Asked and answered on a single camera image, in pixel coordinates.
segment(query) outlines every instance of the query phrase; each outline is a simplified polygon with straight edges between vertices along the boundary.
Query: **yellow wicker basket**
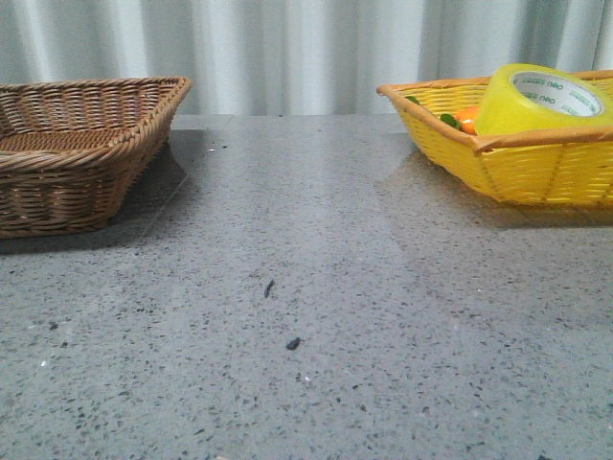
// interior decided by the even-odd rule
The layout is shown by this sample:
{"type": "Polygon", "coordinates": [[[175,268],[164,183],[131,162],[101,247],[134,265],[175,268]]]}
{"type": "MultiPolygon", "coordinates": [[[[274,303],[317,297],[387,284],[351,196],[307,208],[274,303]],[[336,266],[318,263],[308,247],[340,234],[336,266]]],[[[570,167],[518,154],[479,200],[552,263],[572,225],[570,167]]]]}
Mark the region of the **yellow wicker basket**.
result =
{"type": "MultiPolygon", "coordinates": [[[[613,71],[574,74],[613,97],[613,71]]],[[[439,120],[478,105],[489,78],[434,80],[377,88],[419,149],[471,189],[497,201],[613,206],[613,126],[565,127],[499,136],[465,134],[439,120]],[[412,103],[413,96],[421,105],[412,103]]]]}

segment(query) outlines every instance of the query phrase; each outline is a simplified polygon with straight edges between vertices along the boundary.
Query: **yellow tape roll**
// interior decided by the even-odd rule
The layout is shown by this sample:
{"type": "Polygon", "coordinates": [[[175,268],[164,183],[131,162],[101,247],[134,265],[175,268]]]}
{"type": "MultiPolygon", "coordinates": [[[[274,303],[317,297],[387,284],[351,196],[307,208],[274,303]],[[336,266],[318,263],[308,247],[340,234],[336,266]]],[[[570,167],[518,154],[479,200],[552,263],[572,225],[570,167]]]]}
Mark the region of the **yellow tape roll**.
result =
{"type": "Polygon", "coordinates": [[[564,72],[532,64],[498,69],[475,119],[477,134],[602,125],[613,125],[613,101],[604,92],[564,72]]]}

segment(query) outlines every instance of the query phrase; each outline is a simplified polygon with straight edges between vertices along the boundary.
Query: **basket rim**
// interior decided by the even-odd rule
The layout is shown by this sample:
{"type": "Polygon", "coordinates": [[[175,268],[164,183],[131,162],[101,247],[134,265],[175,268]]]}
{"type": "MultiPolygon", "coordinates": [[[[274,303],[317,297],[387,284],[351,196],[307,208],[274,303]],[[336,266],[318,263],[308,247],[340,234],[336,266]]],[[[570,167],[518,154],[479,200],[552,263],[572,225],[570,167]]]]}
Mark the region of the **basket rim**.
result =
{"type": "Polygon", "coordinates": [[[36,169],[38,171],[41,169],[82,168],[84,164],[96,166],[101,161],[106,163],[112,157],[123,156],[123,154],[131,150],[130,146],[125,146],[126,143],[133,146],[143,142],[148,134],[165,119],[165,116],[171,115],[174,112],[192,87],[192,80],[188,77],[171,76],[0,84],[0,92],[24,92],[49,89],[108,87],[131,83],[146,85],[168,81],[173,83],[173,89],[161,98],[157,105],[138,123],[130,128],[127,127],[120,135],[111,139],[107,145],[91,149],[0,150],[0,172],[4,169],[9,169],[12,172],[30,171],[34,162],[37,165],[36,169]]]}
{"type": "MultiPolygon", "coordinates": [[[[571,75],[585,81],[613,79],[613,70],[591,70],[573,72],[571,75]]],[[[376,89],[380,96],[386,96],[397,108],[427,124],[440,135],[463,144],[476,155],[487,154],[494,149],[545,146],[552,144],[575,144],[613,141],[613,126],[579,126],[535,129],[514,134],[470,135],[447,125],[434,116],[427,108],[412,103],[401,96],[401,91],[411,89],[445,89],[458,86],[487,86],[491,77],[473,79],[446,79],[418,81],[404,84],[383,84],[376,89]]]]}

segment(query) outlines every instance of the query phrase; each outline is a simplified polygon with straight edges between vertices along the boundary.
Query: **curtain fold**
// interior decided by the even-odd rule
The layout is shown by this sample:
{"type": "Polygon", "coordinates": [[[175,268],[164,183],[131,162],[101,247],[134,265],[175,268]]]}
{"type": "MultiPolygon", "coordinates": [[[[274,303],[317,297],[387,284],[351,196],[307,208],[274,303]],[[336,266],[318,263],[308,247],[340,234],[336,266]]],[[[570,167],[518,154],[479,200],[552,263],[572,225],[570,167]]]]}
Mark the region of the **curtain fold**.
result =
{"type": "Polygon", "coordinates": [[[611,0],[4,0],[0,82],[184,75],[182,114],[381,113],[383,83],[613,67],[611,0]]]}

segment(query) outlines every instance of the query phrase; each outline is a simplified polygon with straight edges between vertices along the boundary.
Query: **granite countertop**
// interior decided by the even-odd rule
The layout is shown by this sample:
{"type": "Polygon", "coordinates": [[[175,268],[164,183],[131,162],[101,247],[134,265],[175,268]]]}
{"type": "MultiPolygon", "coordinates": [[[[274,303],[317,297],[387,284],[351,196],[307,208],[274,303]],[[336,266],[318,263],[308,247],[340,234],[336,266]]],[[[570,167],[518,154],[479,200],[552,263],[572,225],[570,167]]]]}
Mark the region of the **granite countertop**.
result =
{"type": "Polygon", "coordinates": [[[613,213],[396,115],[189,127],[107,228],[0,241],[0,458],[613,458],[613,213]]]}

